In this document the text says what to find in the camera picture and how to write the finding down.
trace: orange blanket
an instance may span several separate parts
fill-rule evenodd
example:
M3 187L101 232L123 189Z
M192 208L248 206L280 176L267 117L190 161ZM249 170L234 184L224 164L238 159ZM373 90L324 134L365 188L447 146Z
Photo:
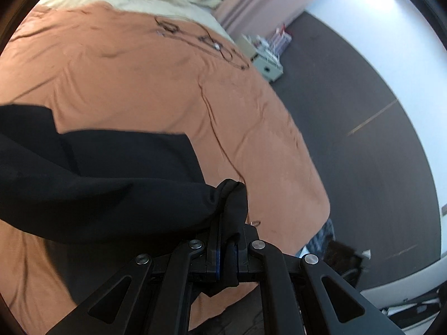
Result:
M175 24L204 34L192 22ZM260 222L262 239L296 253L326 221L329 202L292 118L256 69L241 70L211 48L168 39L156 29L152 15L106 3L69 11L38 6L0 57L0 104L46 106L60 133L186 133L206 183L245 182L248 221ZM0 293L29 335L45 334L75 307L44 240L3 222L0 268ZM191 328L254 286L200 295Z

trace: cable on bed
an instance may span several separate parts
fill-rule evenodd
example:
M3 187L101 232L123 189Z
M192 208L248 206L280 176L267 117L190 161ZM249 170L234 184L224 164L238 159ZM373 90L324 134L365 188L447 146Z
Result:
M186 32L184 30L181 30L180 27L178 25L176 25L175 23L173 23L172 21L168 21L168 20L162 20L163 18L169 18L169 19L178 19L178 20L185 20L185 21L189 21L192 23L195 23L196 25L200 26L205 32L206 35L195 35L195 34L191 34L189 32ZM177 16L177 15L156 15L154 16L155 22L157 23L157 25L162 28L164 30L164 32L160 32L160 31L156 31L158 32L160 35L162 35L163 37L167 37L169 39L174 39L174 40L179 40L179 41L183 41L185 43L187 43L188 45L200 49L201 51L207 53L208 55L211 55L212 57L218 58L218 59L224 59L228 64L234 66L235 68L238 68L240 70L247 70L250 68L249 63L245 60L245 58L238 53L234 48L226 48L223 43L221 43L220 41L214 39L210 32L208 31L207 28L205 28L202 24L198 23L197 21L194 21L192 19L188 19L186 17L183 16ZM209 51L205 48L203 48L202 46L195 44L187 39L184 39L183 37L179 36L179 35L183 35L185 37L191 37L191 38L195 38L197 39L199 42L203 43L204 45L206 45L207 47L213 49L213 51ZM243 64L237 64L235 63L233 60L235 58L235 56L237 58L239 58Z

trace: white wall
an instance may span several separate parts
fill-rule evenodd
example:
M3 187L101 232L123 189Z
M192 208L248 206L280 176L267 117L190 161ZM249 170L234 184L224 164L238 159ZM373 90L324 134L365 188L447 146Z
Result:
M447 52L409 0L317 0L307 11L348 41L401 102L447 204ZM441 253L447 252L447 217Z

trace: wooden floor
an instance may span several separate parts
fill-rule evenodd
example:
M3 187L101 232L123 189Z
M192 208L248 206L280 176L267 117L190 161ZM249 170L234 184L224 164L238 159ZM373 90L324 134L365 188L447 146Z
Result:
M408 276L440 257L431 171L392 91L347 42L302 14L288 28L273 85L309 148L331 202L337 240L371 250L358 289Z

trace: metal bolt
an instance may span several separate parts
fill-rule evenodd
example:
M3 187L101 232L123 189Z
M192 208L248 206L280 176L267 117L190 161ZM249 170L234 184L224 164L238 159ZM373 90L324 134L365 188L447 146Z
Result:
M252 241L252 247L254 249L263 249L263 248L265 248L265 242L263 242L263 241Z
M305 255L305 261L309 264L317 264L318 263L318 257L316 255Z
M192 249L199 249L202 248L203 242L200 239L193 239L192 241L189 241L189 247Z
M146 264L147 262L149 262L149 255L147 255L146 253L140 254L137 256L137 258L135 258L135 262L137 264Z

